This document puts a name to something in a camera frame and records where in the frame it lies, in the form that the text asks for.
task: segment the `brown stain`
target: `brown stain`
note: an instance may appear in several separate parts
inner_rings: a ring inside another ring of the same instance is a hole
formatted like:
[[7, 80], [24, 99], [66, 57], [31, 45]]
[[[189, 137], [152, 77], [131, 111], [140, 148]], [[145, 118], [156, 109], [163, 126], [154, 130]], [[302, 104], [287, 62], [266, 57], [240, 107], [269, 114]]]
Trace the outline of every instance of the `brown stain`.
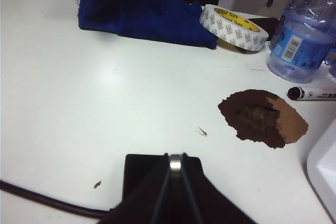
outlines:
[[101, 181], [99, 181], [98, 183], [95, 183], [95, 185], [93, 186], [94, 189], [96, 189], [98, 186], [100, 186]]
[[293, 127], [288, 131], [289, 126], [285, 123], [288, 111], [291, 115], [297, 115], [294, 117], [296, 120], [305, 122], [304, 119], [282, 98], [265, 90], [249, 89], [234, 93], [223, 100], [218, 108], [228, 125], [237, 130], [238, 138], [264, 142], [272, 148], [283, 148], [290, 143], [288, 141], [296, 142], [308, 128], [308, 125], [307, 128], [302, 127], [295, 134]]
[[277, 119], [277, 129], [283, 136], [287, 144], [295, 143], [300, 139], [308, 130], [308, 123], [285, 102], [284, 99], [272, 98], [267, 99], [274, 109], [280, 111], [280, 116]]

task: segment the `black marker cap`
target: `black marker cap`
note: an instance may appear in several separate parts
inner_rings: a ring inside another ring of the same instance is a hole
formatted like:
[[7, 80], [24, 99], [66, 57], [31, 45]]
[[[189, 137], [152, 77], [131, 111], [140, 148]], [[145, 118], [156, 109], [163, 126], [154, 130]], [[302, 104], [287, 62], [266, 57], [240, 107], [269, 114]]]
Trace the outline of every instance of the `black marker cap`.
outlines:
[[287, 92], [287, 96], [290, 100], [300, 100], [304, 97], [304, 91], [300, 87], [290, 88]]

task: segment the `marker pen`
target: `marker pen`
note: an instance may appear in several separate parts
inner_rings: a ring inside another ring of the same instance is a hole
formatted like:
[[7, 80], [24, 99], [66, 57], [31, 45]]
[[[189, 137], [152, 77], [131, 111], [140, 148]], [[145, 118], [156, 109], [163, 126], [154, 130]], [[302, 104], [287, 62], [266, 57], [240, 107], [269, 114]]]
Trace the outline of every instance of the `marker pen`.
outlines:
[[291, 100], [336, 100], [336, 88], [301, 88], [293, 87], [287, 92]]

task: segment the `water bottle label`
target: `water bottle label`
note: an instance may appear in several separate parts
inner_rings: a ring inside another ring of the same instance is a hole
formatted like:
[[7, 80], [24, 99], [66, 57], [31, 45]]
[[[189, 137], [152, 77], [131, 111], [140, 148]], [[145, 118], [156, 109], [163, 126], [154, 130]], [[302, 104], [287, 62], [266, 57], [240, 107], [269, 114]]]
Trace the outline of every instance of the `water bottle label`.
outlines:
[[271, 50], [278, 58], [305, 69], [318, 69], [331, 47], [300, 36], [284, 25], [277, 28], [271, 42]]

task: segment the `tape label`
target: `tape label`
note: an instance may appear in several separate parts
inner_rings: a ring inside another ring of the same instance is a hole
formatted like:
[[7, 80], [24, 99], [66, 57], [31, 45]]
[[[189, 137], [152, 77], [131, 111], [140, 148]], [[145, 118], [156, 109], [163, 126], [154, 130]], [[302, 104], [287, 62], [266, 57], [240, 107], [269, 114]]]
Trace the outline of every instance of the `tape label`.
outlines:
[[248, 30], [251, 31], [260, 31], [258, 27], [256, 27], [255, 25], [253, 25], [252, 23], [250, 23], [247, 19], [244, 19], [240, 16], [238, 16], [237, 14], [234, 14], [232, 12], [229, 12], [228, 10], [223, 10], [223, 9], [219, 9], [219, 8], [215, 8], [215, 12], [218, 13], [219, 15], [221, 15], [223, 18], [227, 19], [228, 21], [244, 27]]

